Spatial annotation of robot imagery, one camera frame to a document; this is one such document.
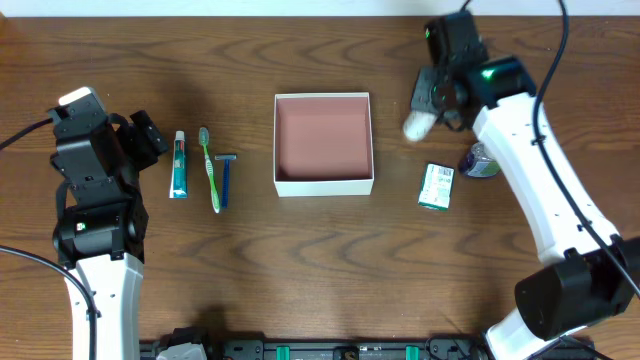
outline white box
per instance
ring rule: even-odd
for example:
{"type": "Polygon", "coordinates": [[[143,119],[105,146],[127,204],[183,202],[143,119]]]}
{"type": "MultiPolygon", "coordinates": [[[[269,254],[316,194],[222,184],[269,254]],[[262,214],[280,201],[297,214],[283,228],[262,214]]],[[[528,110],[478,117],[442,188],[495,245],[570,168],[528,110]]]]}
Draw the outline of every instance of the white box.
{"type": "Polygon", "coordinates": [[[278,94],[273,117],[278,196],[371,194],[369,93],[278,94]]]}

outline toothbrush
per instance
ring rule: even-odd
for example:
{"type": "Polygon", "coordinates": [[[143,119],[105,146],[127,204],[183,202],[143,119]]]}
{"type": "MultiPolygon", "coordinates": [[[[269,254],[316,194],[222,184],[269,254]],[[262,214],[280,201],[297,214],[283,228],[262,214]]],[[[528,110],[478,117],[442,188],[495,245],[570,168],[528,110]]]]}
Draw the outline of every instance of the toothbrush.
{"type": "Polygon", "coordinates": [[[211,203],[213,204],[213,210],[217,213],[220,212],[220,198],[218,198],[218,190],[216,190],[216,182],[213,177],[213,163],[209,159],[209,151],[207,151],[207,145],[209,145],[209,130],[206,127],[200,128],[200,145],[204,149],[204,164],[207,169],[207,175],[209,175],[209,184],[211,185],[211,203]]]}

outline white wall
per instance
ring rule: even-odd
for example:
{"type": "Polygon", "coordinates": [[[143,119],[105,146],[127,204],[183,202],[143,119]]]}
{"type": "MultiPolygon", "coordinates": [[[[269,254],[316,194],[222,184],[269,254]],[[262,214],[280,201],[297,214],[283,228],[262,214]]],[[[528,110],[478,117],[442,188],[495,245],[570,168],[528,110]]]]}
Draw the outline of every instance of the white wall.
{"type": "MultiPolygon", "coordinates": [[[[640,15],[640,0],[565,0],[571,15],[640,15]]],[[[14,16],[438,15],[463,0],[0,0],[14,16]]],[[[473,0],[476,15],[557,15],[556,0],[473,0]]]]}

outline razor head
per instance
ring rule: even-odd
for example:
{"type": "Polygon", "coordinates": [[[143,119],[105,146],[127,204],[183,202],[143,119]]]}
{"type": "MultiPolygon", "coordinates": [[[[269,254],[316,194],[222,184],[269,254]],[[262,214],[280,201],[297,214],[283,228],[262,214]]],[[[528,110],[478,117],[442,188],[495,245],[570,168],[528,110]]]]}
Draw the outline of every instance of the razor head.
{"type": "Polygon", "coordinates": [[[235,160],[237,157],[236,154],[218,154],[214,158],[216,160],[235,160]]]}

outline small product box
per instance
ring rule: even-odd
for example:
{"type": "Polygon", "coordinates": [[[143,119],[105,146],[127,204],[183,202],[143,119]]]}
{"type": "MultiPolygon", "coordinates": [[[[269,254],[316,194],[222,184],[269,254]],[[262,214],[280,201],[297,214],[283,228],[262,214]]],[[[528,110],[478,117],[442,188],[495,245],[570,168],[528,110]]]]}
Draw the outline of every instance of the small product box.
{"type": "Polygon", "coordinates": [[[369,93],[275,96],[278,196],[369,195],[373,180],[369,93]]]}
{"type": "Polygon", "coordinates": [[[428,209],[447,211],[451,200],[454,170],[450,167],[428,164],[422,177],[418,204],[428,209]]]}

